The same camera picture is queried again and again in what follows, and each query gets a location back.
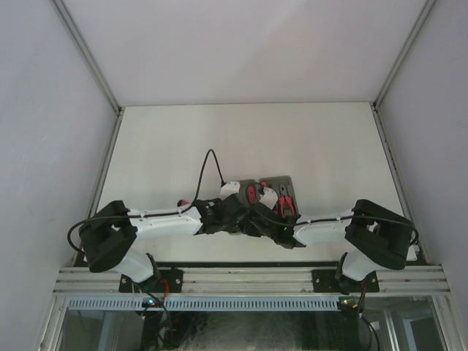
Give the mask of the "red black pliers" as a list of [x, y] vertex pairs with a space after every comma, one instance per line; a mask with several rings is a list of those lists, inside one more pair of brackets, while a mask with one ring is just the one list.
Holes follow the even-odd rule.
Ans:
[[295, 206], [293, 199], [289, 196], [287, 187], [284, 184], [279, 186], [279, 212], [283, 218], [295, 215]]

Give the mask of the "red utility knife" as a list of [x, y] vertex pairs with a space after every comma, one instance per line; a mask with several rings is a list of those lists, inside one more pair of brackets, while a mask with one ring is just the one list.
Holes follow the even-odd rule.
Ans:
[[249, 185], [246, 188], [246, 199], [250, 205], [254, 205], [257, 202], [257, 191], [255, 185]]

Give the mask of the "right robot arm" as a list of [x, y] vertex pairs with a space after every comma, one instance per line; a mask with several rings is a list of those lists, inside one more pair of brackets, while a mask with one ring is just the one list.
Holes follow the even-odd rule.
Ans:
[[364, 287], [375, 271], [404, 269], [408, 251], [419, 239], [410, 220], [365, 199], [357, 200], [348, 211], [327, 216], [282, 216], [256, 203], [249, 206], [241, 229], [286, 249], [347, 241], [353, 250], [341, 255], [334, 274], [338, 290], [345, 295]]

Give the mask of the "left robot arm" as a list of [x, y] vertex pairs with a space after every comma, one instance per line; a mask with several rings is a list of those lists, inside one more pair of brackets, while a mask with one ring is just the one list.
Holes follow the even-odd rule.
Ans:
[[162, 277], [153, 255], [137, 249], [142, 242], [169, 235], [239, 233], [247, 214], [237, 195], [195, 198], [190, 203], [181, 200], [169, 211], [139, 211], [115, 200], [95, 216], [71, 226], [67, 243], [87, 259], [90, 272], [116, 271], [150, 293]]

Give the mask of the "grey plastic tool case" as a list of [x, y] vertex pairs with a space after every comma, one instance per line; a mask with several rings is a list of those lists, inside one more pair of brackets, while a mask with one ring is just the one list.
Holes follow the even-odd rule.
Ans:
[[295, 246], [294, 219], [279, 208], [280, 196], [268, 182], [228, 181], [222, 184], [219, 197], [224, 231], [266, 237], [279, 245]]

